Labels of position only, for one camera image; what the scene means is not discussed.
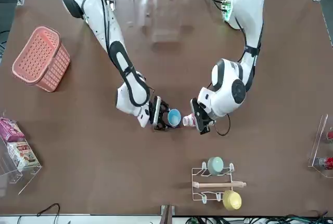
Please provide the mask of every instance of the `blue cup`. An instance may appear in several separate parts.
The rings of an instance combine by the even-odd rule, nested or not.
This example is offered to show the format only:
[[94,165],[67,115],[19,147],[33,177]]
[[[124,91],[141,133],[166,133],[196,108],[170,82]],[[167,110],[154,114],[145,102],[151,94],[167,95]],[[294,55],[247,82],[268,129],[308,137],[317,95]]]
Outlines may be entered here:
[[169,111],[168,121],[172,127],[177,127],[179,125],[179,123],[181,122],[181,119],[182,119],[182,116],[181,116],[181,113],[179,112],[179,110],[172,109],[171,111]]

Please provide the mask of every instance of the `wooden rolling pin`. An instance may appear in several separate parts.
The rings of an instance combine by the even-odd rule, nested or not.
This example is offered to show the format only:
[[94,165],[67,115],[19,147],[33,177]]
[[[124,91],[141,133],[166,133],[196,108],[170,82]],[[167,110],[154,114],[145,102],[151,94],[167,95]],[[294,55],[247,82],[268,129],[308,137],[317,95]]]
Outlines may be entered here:
[[230,187],[238,187],[243,188],[246,186],[246,182],[242,181],[233,181],[233,182],[225,182],[225,183],[198,183],[193,182],[192,185],[194,188],[230,188]]

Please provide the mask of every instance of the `white wire rack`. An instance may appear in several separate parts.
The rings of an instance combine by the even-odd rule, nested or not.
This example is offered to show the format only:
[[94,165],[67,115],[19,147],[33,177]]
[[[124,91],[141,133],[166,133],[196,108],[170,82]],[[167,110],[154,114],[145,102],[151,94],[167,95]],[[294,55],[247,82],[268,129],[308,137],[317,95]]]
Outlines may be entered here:
[[[235,171],[235,167],[233,163],[229,164],[229,167],[223,167],[223,170],[221,173],[217,176],[229,176],[230,182],[233,182],[233,176],[232,173]],[[202,191],[202,192],[194,192],[193,182],[194,177],[200,176],[200,177],[210,177],[212,176],[208,169],[206,162],[202,162],[201,168],[192,168],[192,199],[193,201],[202,201],[203,204],[206,204],[207,201],[218,201],[220,202],[223,194],[223,191],[221,192],[212,192],[212,191]]]

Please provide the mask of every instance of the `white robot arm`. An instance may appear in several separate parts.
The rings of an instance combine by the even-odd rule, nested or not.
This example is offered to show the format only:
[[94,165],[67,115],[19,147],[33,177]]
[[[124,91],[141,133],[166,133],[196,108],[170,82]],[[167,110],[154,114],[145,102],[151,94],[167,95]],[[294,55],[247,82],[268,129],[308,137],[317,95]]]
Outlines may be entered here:
[[165,128],[159,116],[165,112],[163,107],[167,111],[169,107],[158,96],[153,103],[149,102],[149,87],[127,55],[119,24],[107,0],[63,0],[63,3],[73,17],[86,20],[122,76],[124,83],[117,90],[116,107],[136,116],[141,127],[150,121],[156,129]]
[[201,134],[210,131],[209,123],[236,110],[245,100],[255,74],[261,47],[265,0],[224,0],[223,19],[241,29],[245,47],[240,62],[221,59],[212,69],[213,90],[202,88],[198,99],[190,101],[196,126]]

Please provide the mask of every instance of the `plastic basket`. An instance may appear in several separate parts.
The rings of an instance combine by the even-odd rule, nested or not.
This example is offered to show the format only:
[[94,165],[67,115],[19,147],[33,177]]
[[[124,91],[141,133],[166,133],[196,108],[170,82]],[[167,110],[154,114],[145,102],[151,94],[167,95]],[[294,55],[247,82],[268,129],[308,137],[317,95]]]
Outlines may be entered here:
[[24,49],[12,65],[12,73],[28,85],[52,92],[69,65],[70,57],[60,34],[47,27],[33,31]]

